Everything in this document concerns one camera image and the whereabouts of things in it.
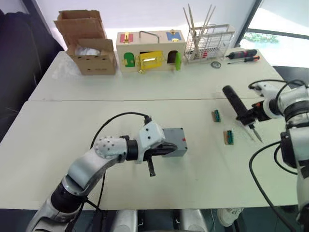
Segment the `white wall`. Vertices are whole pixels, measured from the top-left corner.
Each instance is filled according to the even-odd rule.
[[[188,28],[182,7],[190,2],[195,22],[204,21],[210,4],[216,5],[211,23],[230,24],[237,38],[254,0],[36,0],[55,38],[63,45],[54,25],[61,10],[99,10],[107,36],[118,31]]]
[[[0,0],[0,9],[6,13],[24,12],[27,13],[21,0]]]

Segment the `green door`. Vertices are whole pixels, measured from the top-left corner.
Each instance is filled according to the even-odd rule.
[[[134,55],[131,52],[125,53],[124,59],[126,67],[135,67]]]

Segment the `black screwdriver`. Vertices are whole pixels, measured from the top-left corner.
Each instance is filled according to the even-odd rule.
[[[246,51],[238,51],[238,52],[231,52],[225,57],[228,57],[229,59],[238,59],[238,58],[244,58],[244,57],[254,57],[257,53],[257,50],[251,49]]]
[[[227,64],[235,64],[235,63],[239,63],[239,62],[253,62],[253,61],[258,61],[259,59],[260,59],[260,56],[247,57],[245,59],[235,61],[235,62],[230,62],[230,63],[227,63]]]

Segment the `white table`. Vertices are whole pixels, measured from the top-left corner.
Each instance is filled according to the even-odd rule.
[[[243,100],[246,106],[259,99]],[[222,122],[211,119],[218,109]],[[264,144],[235,120],[227,100],[29,101],[0,144],[0,208],[37,209],[70,164],[84,154],[97,129],[124,111],[150,114],[162,127],[183,127],[188,151],[182,158],[154,157],[156,177],[147,164],[126,161],[107,171],[103,209],[173,209],[267,206],[248,168],[251,155],[280,139],[284,120],[257,123]],[[124,116],[101,135],[134,136],[143,118]],[[232,129],[234,145],[223,131]],[[254,171],[275,205],[296,204],[296,176],[273,161],[275,148],[260,154]],[[100,183],[90,199],[98,200]]]
[[[241,48],[228,50],[239,51]],[[260,79],[279,79],[280,75],[261,56],[258,62],[227,65],[209,63],[183,65],[178,72],[148,71],[145,74],[121,73],[115,76],[83,76],[65,52],[60,52],[30,101],[130,101],[222,99],[222,87],[231,85],[241,98],[257,98],[248,84]]]

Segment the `open cardboard box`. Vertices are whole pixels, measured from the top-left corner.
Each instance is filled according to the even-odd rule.
[[[114,75],[116,73],[117,63],[112,40],[78,39],[78,45],[101,51],[98,56],[78,56],[75,54],[76,44],[68,47],[67,54],[74,60],[83,75]]]
[[[68,46],[67,54],[83,75],[114,75],[116,58],[112,40],[108,40],[99,11],[60,11],[55,25]],[[101,51],[98,56],[77,56],[77,45]]]
[[[68,47],[79,38],[107,39],[99,11],[60,11],[54,23]]]

